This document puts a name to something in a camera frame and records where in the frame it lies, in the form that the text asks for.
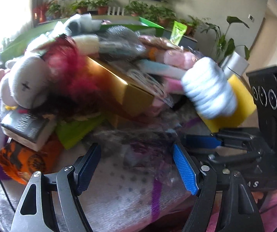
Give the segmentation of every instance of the blue gripper pad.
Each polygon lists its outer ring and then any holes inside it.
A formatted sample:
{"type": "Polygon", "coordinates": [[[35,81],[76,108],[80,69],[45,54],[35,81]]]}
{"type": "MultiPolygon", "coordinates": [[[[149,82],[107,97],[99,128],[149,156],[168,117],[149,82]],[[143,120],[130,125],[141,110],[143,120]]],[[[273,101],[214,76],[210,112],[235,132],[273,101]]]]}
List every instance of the blue gripper pad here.
{"type": "Polygon", "coordinates": [[[208,148],[214,149],[221,146],[222,142],[212,136],[203,135],[185,135],[182,138],[182,143],[187,148],[208,148]]]}
{"type": "Polygon", "coordinates": [[[74,171],[74,181],[76,183],[76,194],[81,195],[88,189],[92,176],[101,159],[101,146],[93,143],[85,156],[79,162],[74,171]]]}
{"type": "Polygon", "coordinates": [[[196,195],[198,193],[197,176],[199,170],[180,144],[173,145],[173,160],[184,182],[184,186],[192,195],[196,195]]]}

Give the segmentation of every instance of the yellow sponge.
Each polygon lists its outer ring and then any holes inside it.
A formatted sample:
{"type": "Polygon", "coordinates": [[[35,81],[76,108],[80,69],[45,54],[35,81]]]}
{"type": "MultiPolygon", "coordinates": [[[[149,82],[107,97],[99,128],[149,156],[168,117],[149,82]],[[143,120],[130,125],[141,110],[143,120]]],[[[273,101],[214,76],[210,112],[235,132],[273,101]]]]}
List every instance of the yellow sponge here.
{"type": "Polygon", "coordinates": [[[252,95],[240,79],[236,75],[232,75],[228,82],[236,95],[237,109],[230,117],[218,117],[215,119],[204,119],[201,117],[212,133],[218,132],[219,129],[225,127],[238,127],[256,110],[252,95]]]}

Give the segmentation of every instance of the white wall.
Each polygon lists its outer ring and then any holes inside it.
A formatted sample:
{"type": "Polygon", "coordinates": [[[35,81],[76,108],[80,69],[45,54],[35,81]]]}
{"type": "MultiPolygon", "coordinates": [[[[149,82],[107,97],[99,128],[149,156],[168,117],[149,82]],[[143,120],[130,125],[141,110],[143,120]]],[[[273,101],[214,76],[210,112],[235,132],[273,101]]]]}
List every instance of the white wall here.
{"type": "MultiPolygon", "coordinates": [[[[128,1],[115,0],[115,3],[117,6],[124,6],[128,1]]],[[[151,0],[144,1],[149,4],[156,3],[151,0]]],[[[234,38],[236,45],[245,44],[250,48],[260,28],[267,0],[171,0],[171,4],[178,17],[187,18],[189,14],[197,17],[210,17],[210,22],[219,25],[223,31],[228,25],[227,16],[239,17],[249,25],[250,29],[243,25],[233,25],[228,37],[234,38]],[[249,14],[254,17],[254,23],[248,19],[249,14]]],[[[214,33],[205,35],[197,32],[195,38],[198,40],[200,51],[208,55],[215,39],[214,33]]],[[[237,52],[243,55],[243,48],[237,49],[237,52]]]]}
{"type": "Polygon", "coordinates": [[[265,14],[262,30],[253,46],[248,62],[247,72],[277,65],[277,17],[270,13],[265,14]]]}

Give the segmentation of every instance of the gold box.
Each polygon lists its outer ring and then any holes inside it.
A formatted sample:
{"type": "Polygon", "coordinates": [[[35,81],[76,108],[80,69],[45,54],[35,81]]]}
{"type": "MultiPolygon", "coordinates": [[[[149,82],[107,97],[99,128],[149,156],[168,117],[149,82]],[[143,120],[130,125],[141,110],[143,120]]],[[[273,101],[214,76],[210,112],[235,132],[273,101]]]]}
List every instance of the gold box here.
{"type": "MultiPolygon", "coordinates": [[[[112,96],[121,105],[120,115],[126,113],[130,117],[136,117],[152,104],[154,96],[151,93],[110,65],[87,57],[87,67],[96,80],[102,81],[108,96],[112,96]]],[[[115,111],[108,113],[107,119],[114,127],[117,127],[122,118],[115,111]]]]}

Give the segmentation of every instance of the screw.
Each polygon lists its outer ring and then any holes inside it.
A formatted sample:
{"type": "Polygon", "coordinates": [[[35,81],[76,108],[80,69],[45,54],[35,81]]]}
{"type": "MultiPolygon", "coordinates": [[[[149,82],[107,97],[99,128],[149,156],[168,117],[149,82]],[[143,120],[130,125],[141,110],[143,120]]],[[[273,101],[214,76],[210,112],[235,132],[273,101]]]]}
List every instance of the screw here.
{"type": "Polygon", "coordinates": [[[227,168],[224,168],[224,169],[222,170],[222,173],[224,173],[224,174],[230,174],[230,170],[227,169],[227,168]]]}
{"type": "Polygon", "coordinates": [[[241,174],[241,172],[239,172],[239,171],[233,171],[233,175],[234,175],[235,177],[240,177],[242,174],[241,174]]]}
{"type": "Polygon", "coordinates": [[[202,169],[202,171],[204,171],[204,172],[208,172],[208,171],[209,171],[209,166],[203,165],[203,166],[201,166],[201,169],[202,169]]]}
{"type": "Polygon", "coordinates": [[[208,156],[208,158],[209,158],[209,159],[215,159],[215,155],[210,154],[210,155],[208,156]]]}
{"type": "Polygon", "coordinates": [[[40,174],[41,174],[40,171],[36,171],[36,172],[34,172],[33,176],[34,176],[34,177],[38,177],[38,176],[40,176],[40,174]]]}
{"type": "Polygon", "coordinates": [[[64,168],[64,171],[65,172],[69,172],[69,171],[72,171],[73,170],[73,166],[66,166],[65,168],[64,168]]]}

